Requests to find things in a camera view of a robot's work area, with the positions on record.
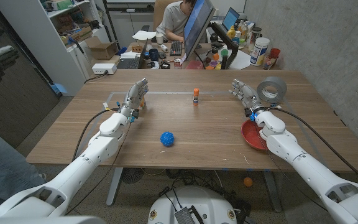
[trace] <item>monitor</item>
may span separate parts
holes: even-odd
[[[190,57],[190,55],[194,52],[201,36],[208,27],[214,12],[215,8],[210,0],[196,1],[183,31],[186,58]]]
[[[146,43],[144,43],[144,45],[143,45],[142,53],[140,53],[139,64],[138,64],[138,67],[137,67],[138,69],[142,69],[142,65],[143,65],[143,62],[144,62],[144,56],[146,54],[146,47],[147,47],[148,42],[149,42],[149,40],[147,39]]]
[[[232,7],[228,10],[226,17],[223,20],[223,26],[226,30],[229,30],[231,26],[233,26],[237,19],[239,18],[240,14],[238,14]]]

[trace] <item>blue spiky ball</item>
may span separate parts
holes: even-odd
[[[165,131],[164,133],[162,133],[160,140],[165,147],[170,147],[173,144],[175,138],[173,137],[173,134],[171,132]]]

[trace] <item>person's leg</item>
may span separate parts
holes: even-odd
[[[37,169],[0,137],[0,198],[6,200],[22,190],[44,183]]]

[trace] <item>desk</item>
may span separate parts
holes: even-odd
[[[143,43],[138,43],[138,42],[134,42],[134,43],[131,43],[130,46],[128,47],[127,51],[126,52],[130,52],[132,50],[132,46],[136,46],[137,44],[139,45],[143,45]],[[158,49],[159,52],[163,52],[163,50],[161,49],[161,46],[159,46],[157,43],[151,43],[153,48],[156,48]],[[164,43],[165,46],[168,47],[168,50],[171,49],[171,43]],[[198,55],[201,55],[201,54],[205,54],[207,53],[209,50],[211,50],[211,44],[208,44],[208,43],[200,43],[201,45],[201,48],[200,49],[196,49]],[[246,54],[249,54],[249,51],[248,51],[248,48],[247,47],[244,47],[243,49],[241,49],[241,51],[243,51],[244,53]],[[169,56],[169,51],[167,53],[165,53],[167,55],[167,58],[165,58],[165,60],[174,60],[175,58],[182,58],[185,54],[185,49],[182,48],[181,50],[181,56]],[[183,68],[186,68],[187,65],[189,64],[189,62],[191,60],[196,60],[196,54],[192,54],[190,56],[190,58],[188,58],[188,60],[184,61],[183,62],[183,65],[182,67]],[[143,63],[143,66],[142,68],[150,68],[150,65],[147,65],[147,63],[149,63],[150,60],[145,60],[145,62]],[[243,70],[263,70],[263,66],[253,66],[253,65],[250,65],[248,67],[246,67],[245,69]]]
[[[69,164],[83,127],[101,111],[103,102],[109,101],[112,106],[116,101],[122,102],[130,86],[146,77],[150,90],[145,96],[147,107],[131,124],[119,153],[103,165],[277,171],[265,151],[251,148],[242,138],[244,107],[227,92],[234,78],[256,89],[269,76],[281,77],[287,83],[283,108],[308,122],[358,169],[357,138],[300,72],[284,70],[170,70],[168,73],[166,70],[118,70],[114,75],[86,84],[27,156],[27,161]],[[200,89],[198,106],[192,104],[194,88]],[[350,171],[306,127],[287,114],[273,113],[284,120],[287,129],[308,153],[334,172]],[[109,116],[104,113],[95,125],[91,123],[91,131],[87,131],[88,137],[85,134],[83,141],[88,142]],[[174,146],[162,146],[160,135],[164,131],[175,135]],[[272,157],[281,169],[292,170],[285,161]]]

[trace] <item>duct tape roll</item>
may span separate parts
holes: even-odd
[[[287,92],[287,84],[278,77],[267,77],[263,80],[256,92],[261,100],[268,103],[279,103]]]

